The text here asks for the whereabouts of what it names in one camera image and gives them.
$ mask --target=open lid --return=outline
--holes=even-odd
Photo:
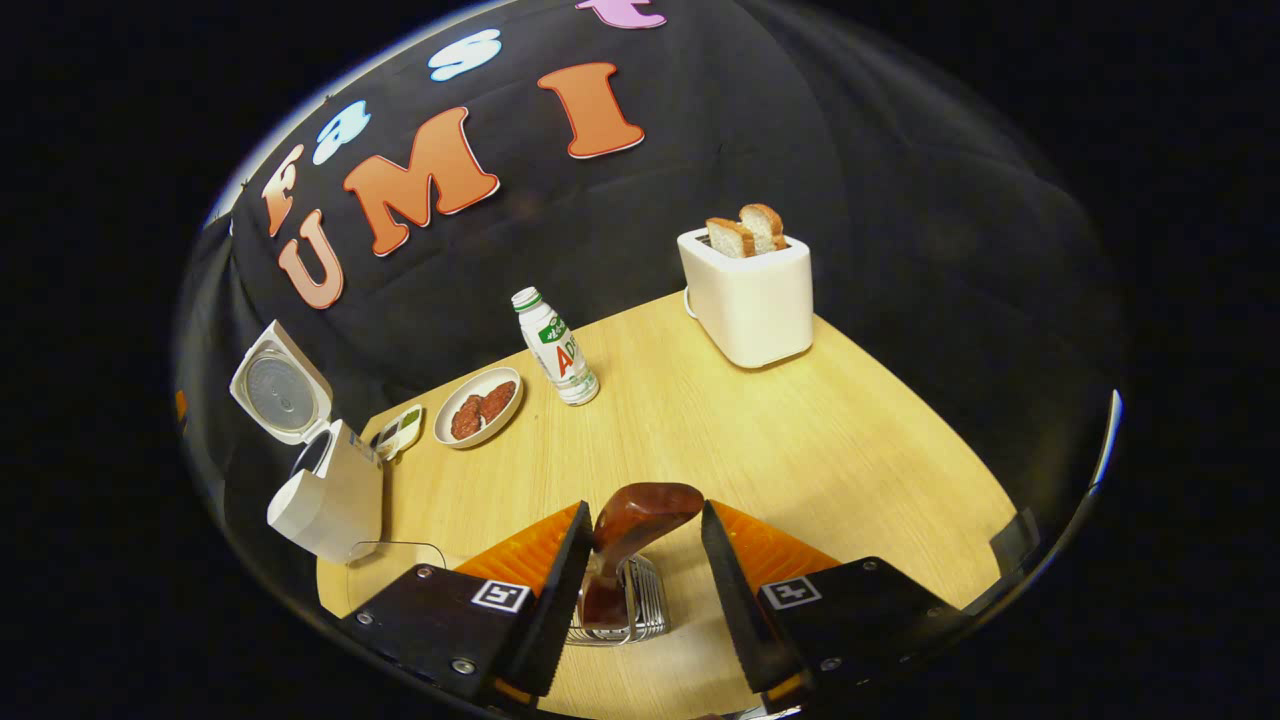
[[[230,391],[250,418],[280,442],[301,445],[329,425],[333,389],[279,320],[271,320],[244,352]]]

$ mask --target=meat patty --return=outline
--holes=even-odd
[[[516,395],[516,383],[515,380],[507,380],[484,396],[484,400],[480,401],[480,415],[484,416],[484,421],[492,423],[502,413],[503,407],[511,402],[513,395]]]
[[[449,432],[453,433],[453,439],[466,439],[480,432],[480,396],[472,395],[453,414],[453,424],[449,428]]]

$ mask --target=bottle cap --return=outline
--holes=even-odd
[[[517,313],[521,310],[529,310],[541,301],[543,296],[538,292],[536,287],[526,287],[525,290],[511,296],[511,306],[515,307]]]

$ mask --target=white toaster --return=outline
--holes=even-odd
[[[809,246],[786,241],[783,250],[735,259],[707,243],[707,228],[676,238],[685,310],[735,365],[759,368],[813,345]]]

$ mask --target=letter m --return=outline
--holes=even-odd
[[[498,176],[480,169],[462,122],[466,108],[453,108],[422,123],[413,135],[408,169],[374,155],[351,170],[342,187],[356,193],[374,231],[374,255],[390,254],[408,240],[408,225],[396,222],[392,210],[425,228],[431,222],[430,186],[435,209],[452,215],[498,191]]]

